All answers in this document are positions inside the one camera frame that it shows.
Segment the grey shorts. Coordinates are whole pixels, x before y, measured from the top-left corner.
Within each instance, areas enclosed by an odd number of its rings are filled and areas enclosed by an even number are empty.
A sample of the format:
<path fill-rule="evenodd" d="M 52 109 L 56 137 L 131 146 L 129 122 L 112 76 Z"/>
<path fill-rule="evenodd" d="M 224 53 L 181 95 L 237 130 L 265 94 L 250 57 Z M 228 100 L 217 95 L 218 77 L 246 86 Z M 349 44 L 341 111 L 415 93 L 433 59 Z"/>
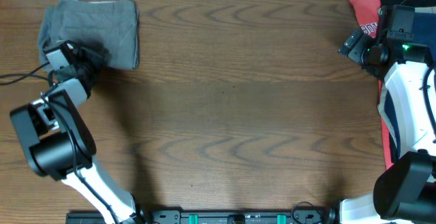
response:
<path fill-rule="evenodd" d="M 131 70 L 139 66 L 139 11 L 132 0 L 60 0 L 45 9 L 37 49 L 40 64 L 44 48 L 70 40 L 102 52 L 106 65 Z"/>

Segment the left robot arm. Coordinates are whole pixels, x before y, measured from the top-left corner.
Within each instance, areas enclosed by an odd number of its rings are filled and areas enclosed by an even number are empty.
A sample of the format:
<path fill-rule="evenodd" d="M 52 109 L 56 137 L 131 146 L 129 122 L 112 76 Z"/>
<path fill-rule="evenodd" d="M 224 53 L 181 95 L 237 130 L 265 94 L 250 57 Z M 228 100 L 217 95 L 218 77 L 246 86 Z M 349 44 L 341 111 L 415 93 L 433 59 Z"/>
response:
<path fill-rule="evenodd" d="M 152 223 L 133 195 L 120 187 L 98 161 L 95 141 L 77 108 L 90 96 L 106 64 L 102 53 L 69 40 L 43 49 L 50 88 L 10 112 L 30 168 L 70 186 L 96 212 L 72 212 L 66 223 Z"/>

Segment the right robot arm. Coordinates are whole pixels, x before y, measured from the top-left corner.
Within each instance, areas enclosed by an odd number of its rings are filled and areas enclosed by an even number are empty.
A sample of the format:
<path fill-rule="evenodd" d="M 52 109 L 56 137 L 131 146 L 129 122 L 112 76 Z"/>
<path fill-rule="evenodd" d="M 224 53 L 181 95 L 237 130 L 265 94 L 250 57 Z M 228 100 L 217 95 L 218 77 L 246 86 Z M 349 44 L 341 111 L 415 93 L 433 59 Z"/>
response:
<path fill-rule="evenodd" d="M 429 31 L 414 7 L 383 6 L 375 37 L 356 29 L 339 53 L 381 81 L 378 110 L 394 163 L 372 193 L 344 199 L 336 223 L 435 222 L 435 59 L 415 31 Z"/>

